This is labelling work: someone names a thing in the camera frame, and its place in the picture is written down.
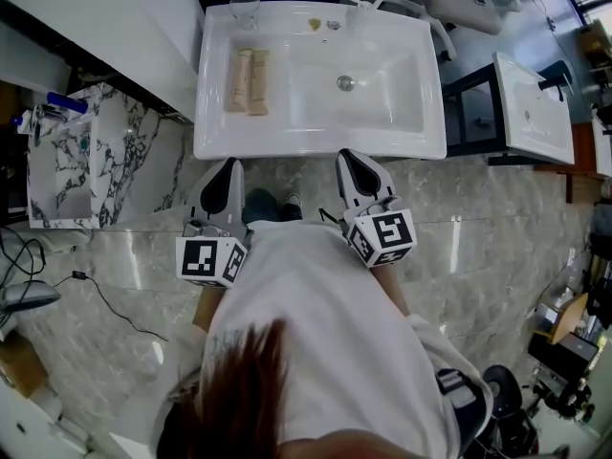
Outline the white office chair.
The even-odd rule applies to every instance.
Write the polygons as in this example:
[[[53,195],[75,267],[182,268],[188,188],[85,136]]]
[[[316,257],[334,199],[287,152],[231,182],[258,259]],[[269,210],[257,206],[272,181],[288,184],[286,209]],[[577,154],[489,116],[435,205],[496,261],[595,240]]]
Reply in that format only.
[[[506,0],[498,5],[494,0],[382,0],[385,4],[398,5],[426,21],[444,44],[438,54],[441,62],[456,58],[449,32],[465,27],[481,33],[497,35],[503,27],[503,15],[509,11],[521,11],[520,0]]]

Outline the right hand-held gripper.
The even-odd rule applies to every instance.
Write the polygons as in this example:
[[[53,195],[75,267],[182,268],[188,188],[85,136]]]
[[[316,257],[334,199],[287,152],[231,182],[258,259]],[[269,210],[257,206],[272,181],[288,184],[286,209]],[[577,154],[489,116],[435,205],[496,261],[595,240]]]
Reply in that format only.
[[[397,262],[417,245],[412,214],[396,196],[383,166],[357,150],[343,148],[336,158],[339,195],[347,208],[335,218],[320,208],[323,221],[341,228],[349,247],[368,268]]]

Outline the teal stool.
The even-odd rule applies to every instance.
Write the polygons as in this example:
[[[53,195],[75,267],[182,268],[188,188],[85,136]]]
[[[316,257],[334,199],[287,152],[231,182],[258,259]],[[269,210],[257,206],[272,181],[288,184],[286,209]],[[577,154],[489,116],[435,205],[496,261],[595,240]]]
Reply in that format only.
[[[571,71],[567,63],[564,60],[558,60],[554,62],[551,65],[547,66],[546,68],[538,71],[538,73],[544,79],[552,79],[556,77],[565,76],[569,84],[573,83]]]

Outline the cardboard box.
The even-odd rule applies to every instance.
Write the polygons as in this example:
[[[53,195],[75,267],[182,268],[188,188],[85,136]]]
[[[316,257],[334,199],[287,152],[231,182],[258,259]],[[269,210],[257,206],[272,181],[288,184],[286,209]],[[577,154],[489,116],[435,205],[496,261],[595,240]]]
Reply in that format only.
[[[48,381],[48,373],[32,343],[16,332],[0,341],[0,377],[26,399]]]

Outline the clear glass cup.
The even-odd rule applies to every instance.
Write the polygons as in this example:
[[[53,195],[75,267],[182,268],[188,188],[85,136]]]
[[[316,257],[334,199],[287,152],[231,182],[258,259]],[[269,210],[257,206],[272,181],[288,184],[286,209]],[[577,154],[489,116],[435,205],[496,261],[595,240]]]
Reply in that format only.
[[[242,31],[257,30],[260,0],[230,0],[229,11]]]

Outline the square white sink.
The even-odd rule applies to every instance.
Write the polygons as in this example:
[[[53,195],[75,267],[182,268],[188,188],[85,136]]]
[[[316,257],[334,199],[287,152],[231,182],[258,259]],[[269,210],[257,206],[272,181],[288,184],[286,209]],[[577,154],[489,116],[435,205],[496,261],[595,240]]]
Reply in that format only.
[[[506,55],[493,55],[500,85],[507,146],[514,153],[558,164],[574,162],[568,100],[556,89],[540,91],[540,74]]]

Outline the person's left forearm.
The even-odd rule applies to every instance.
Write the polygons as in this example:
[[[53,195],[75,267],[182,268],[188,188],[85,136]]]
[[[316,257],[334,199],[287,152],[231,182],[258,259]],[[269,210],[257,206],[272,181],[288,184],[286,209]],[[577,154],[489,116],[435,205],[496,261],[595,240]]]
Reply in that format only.
[[[225,287],[204,286],[195,309],[192,323],[209,331],[210,324],[226,292]]]

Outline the white bottle with blue cap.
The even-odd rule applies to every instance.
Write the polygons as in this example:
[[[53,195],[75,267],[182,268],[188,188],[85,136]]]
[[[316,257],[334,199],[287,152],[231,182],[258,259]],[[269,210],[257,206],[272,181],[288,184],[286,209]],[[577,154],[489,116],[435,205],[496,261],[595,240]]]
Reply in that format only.
[[[32,112],[27,110],[21,116],[12,116],[11,125],[15,127],[17,134],[33,136],[35,134],[37,120]]]

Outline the wooden round board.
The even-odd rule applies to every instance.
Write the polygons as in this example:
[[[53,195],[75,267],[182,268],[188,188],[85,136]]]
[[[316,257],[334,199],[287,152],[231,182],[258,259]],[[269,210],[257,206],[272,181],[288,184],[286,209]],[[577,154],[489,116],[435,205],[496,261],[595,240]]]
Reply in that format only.
[[[548,341],[555,345],[575,331],[582,321],[582,316],[588,301],[588,294],[576,296],[565,304],[559,313],[555,326]]]

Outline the beige cosmetic tube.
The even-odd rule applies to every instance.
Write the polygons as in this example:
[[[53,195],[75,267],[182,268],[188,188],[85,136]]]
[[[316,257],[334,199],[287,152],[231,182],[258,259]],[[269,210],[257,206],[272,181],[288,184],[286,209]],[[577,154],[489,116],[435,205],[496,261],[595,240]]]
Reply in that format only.
[[[265,116],[269,113],[267,103],[269,55],[270,52],[268,50],[254,50],[252,53],[248,105],[248,114],[251,116]]]
[[[238,49],[231,59],[225,110],[246,112],[249,104],[251,59],[253,49]]]

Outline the blue plastic bottle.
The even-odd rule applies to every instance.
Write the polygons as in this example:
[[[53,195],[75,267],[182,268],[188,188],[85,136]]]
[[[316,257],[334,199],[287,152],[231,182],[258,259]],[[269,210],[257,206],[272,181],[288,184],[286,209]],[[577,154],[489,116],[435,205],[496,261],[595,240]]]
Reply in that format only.
[[[88,103],[81,99],[69,98],[54,92],[49,92],[46,98],[47,102],[53,106],[65,108],[79,114],[85,114],[88,110]]]

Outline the person's blue jeans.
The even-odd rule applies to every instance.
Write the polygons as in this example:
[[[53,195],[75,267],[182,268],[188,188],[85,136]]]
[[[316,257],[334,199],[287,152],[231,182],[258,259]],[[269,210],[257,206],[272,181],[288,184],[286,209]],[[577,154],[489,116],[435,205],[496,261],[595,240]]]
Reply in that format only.
[[[248,225],[255,221],[280,221],[280,207],[276,198],[264,188],[251,190],[245,198],[242,221]]]

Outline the person's sneaker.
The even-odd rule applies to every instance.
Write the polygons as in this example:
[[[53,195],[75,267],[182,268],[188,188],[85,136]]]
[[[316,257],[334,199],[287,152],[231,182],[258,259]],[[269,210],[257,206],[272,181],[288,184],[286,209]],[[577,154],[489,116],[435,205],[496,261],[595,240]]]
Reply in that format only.
[[[282,203],[279,211],[279,217],[282,222],[302,220],[302,209],[300,197],[295,194],[289,194]]]

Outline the narrow white sink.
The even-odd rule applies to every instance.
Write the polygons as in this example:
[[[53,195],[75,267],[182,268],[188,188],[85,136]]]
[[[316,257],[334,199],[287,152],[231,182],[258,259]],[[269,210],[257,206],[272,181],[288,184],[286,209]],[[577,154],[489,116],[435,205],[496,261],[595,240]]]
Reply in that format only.
[[[595,110],[592,111],[592,128],[596,171],[604,177],[612,178],[612,130],[601,122]]]

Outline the black metal sink stand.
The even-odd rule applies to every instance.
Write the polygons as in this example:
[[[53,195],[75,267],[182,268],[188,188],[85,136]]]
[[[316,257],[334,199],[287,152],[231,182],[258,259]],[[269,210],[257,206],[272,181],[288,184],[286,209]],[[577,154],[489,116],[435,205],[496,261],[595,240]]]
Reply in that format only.
[[[500,85],[491,63],[442,88],[447,157],[485,155],[489,166],[508,164]]]

